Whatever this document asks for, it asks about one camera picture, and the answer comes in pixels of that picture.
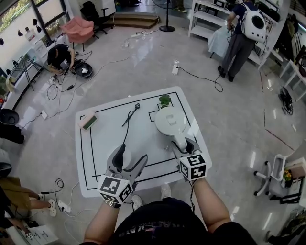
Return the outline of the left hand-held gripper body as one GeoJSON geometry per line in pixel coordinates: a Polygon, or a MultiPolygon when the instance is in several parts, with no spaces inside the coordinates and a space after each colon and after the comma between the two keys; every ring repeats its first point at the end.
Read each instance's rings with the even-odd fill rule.
{"type": "Polygon", "coordinates": [[[121,173],[107,169],[98,182],[98,192],[106,201],[123,204],[133,193],[138,170],[124,169],[121,173]]]}

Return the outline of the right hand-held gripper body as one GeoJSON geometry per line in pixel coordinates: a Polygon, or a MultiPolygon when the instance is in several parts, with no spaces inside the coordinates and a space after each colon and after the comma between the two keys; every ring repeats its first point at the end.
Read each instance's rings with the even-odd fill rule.
{"type": "Polygon", "coordinates": [[[202,153],[179,158],[178,168],[186,181],[194,181],[206,176],[206,162],[202,153]]]}

